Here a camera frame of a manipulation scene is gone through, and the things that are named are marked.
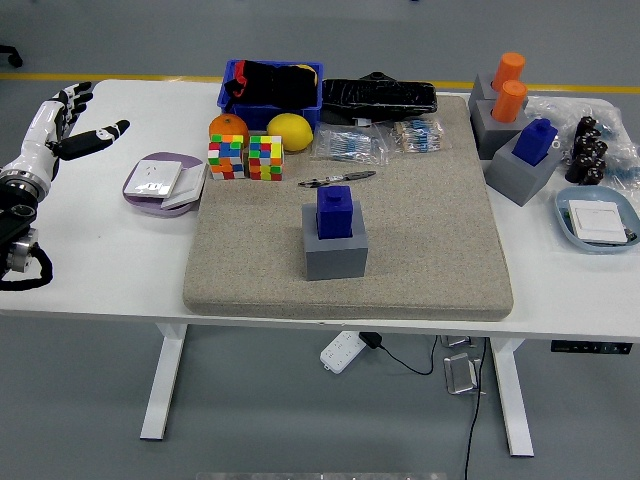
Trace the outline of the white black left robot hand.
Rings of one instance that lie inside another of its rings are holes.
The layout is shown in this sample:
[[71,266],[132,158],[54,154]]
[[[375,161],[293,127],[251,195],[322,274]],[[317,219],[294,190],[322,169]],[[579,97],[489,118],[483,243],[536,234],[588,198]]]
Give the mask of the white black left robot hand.
[[82,82],[60,90],[43,102],[22,142],[20,155],[1,170],[4,184],[24,182],[47,191],[61,160],[70,161],[100,152],[114,144],[130,122],[71,135],[71,127],[93,98],[91,84]]

